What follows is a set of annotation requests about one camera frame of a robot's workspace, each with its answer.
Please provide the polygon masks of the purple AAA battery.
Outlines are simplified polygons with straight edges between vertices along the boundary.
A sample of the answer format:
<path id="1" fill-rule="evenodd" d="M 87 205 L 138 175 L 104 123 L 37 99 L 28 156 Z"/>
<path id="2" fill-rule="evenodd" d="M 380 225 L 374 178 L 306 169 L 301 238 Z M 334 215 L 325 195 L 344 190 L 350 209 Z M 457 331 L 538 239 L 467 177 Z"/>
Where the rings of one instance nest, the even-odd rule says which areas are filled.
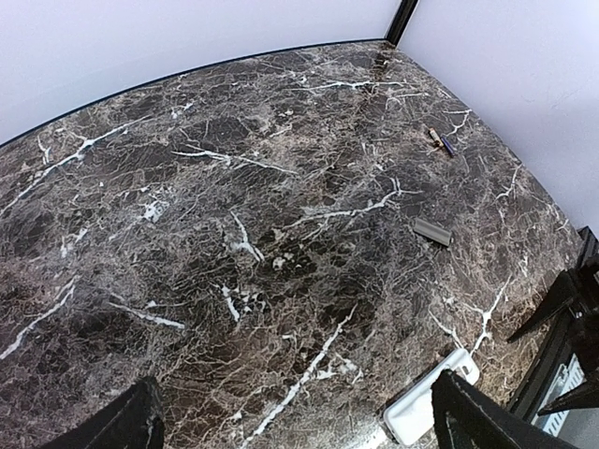
<path id="1" fill-rule="evenodd" d="M 448 152 L 448 154 L 451 157 L 454 157 L 455 156 L 455 150 L 453 149 L 452 145 L 447 140 L 447 138 L 446 137 L 441 137 L 441 141 L 442 141 L 444 147 L 446 148 L 446 151 Z"/>

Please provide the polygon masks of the gold AAA battery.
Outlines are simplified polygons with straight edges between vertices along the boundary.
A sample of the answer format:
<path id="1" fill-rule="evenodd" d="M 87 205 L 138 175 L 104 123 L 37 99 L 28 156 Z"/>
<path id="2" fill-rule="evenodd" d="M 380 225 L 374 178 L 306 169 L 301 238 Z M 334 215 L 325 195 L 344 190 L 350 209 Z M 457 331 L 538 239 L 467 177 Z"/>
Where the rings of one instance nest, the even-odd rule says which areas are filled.
<path id="1" fill-rule="evenodd" d="M 444 142 L 442 141 L 441 137 L 439 136 L 439 134 L 436 132 L 436 130 L 434 128 L 430 127 L 428 129 L 428 133 L 429 133 L 429 136 L 431 137 L 431 140 L 432 140 L 435 148 L 443 148 L 444 147 Z"/>

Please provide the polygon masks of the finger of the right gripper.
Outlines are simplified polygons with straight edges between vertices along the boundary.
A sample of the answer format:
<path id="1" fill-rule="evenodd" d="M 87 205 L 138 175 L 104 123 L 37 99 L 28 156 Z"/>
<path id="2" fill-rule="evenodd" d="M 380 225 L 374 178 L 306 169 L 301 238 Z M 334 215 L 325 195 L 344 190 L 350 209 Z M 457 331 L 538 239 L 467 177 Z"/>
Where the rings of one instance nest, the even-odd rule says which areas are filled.
<path id="1" fill-rule="evenodd" d="M 539 416 L 570 410 L 595 409 L 599 407 L 598 383 L 584 383 L 559 396 L 540 409 Z"/>
<path id="2" fill-rule="evenodd" d="M 598 313 L 597 268 L 561 271 L 534 313 L 506 341 L 519 340 L 566 310 L 574 316 L 593 316 Z"/>

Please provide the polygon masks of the grey battery cover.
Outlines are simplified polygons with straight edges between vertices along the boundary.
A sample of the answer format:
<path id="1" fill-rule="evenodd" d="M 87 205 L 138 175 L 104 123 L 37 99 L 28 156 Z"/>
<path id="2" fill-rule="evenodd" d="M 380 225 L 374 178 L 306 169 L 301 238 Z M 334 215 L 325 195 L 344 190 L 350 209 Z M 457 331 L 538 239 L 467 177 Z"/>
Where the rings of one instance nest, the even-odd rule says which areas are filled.
<path id="1" fill-rule="evenodd" d="M 430 224 L 420 218 L 415 218 L 413 230 L 416 234 L 448 247 L 452 240 L 452 233 L 442 227 Z"/>

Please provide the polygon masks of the white remote control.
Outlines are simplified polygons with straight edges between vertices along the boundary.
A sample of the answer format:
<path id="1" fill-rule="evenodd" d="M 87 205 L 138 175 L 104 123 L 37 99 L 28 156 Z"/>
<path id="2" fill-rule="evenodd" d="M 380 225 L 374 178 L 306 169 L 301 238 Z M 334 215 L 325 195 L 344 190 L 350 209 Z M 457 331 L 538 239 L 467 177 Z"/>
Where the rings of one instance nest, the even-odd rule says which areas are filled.
<path id="1" fill-rule="evenodd" d="M 451 352 L 385 408 L 383 421 L 397 442 L 412 445 L 433 427 L 431 387 L 446 369 L 454 371 L 469 384 L 475 384 L 480 377 L 480 370 L 466 349 Z"/>

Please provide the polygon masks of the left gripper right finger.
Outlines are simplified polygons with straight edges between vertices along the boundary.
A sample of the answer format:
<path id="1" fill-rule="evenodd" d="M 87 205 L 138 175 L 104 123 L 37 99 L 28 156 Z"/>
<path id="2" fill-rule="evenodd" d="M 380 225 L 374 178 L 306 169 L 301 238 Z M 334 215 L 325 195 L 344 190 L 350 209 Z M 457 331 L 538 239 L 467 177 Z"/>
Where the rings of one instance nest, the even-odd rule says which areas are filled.
<path id="1" fill-rule="evenodd" d="M 508 413 L 451 369 L 431 386 L 433 427 L 441 448 L 570 448 Z"/>

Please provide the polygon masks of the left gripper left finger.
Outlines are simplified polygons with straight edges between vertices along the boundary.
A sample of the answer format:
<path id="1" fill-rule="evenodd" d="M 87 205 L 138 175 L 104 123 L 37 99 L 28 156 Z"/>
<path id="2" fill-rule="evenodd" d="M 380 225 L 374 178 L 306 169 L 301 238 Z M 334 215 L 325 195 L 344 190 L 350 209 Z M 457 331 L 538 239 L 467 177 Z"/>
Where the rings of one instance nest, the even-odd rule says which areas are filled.
<path id="1" fill-rule="evenodd" d="M 54 448 L 163 448 L 165 424 L 157 380 L 142 377 L 78 427 L 44 444 Z"/>

